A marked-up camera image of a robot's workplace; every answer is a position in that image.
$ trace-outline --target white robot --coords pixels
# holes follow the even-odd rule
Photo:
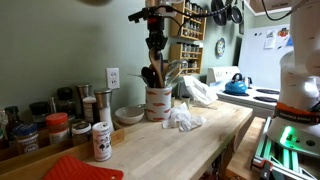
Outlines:
[[[267,135],[280,145],[320,158],[320,0],[293,0],[294,50],[281,59],[281,89]]]

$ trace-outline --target white bowl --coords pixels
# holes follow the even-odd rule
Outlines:
[[[144,110],[143,108],[135,106],[122,107],[118,109],[115,114],[118,120],[123,124],[135,124],[142,119]]]

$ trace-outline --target wooden countertop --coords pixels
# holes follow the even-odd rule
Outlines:
[[[125,127],[125,140],[112,146],[109,160],[85,161],[122,170],[124,179],[199,179],[252,114],[251,108],[221,101],[211,107],[217,109],[191,105],[192,114],[208,121],[190,132],[147,120]]]

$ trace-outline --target white paper towel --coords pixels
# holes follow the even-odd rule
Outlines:
[[[202,116],[192,115],[186,103],[171,108],[170,119],[162,121],[162,127],[165,129],[176,128],[179,126],[180,131],[190,131],[207,122],[207,119]]]

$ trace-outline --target red oven mitt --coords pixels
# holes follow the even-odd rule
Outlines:
[[[122,178],[122,171],[95,167],[69,155],[61,157],[44,177],[45,180],[121,180]]]

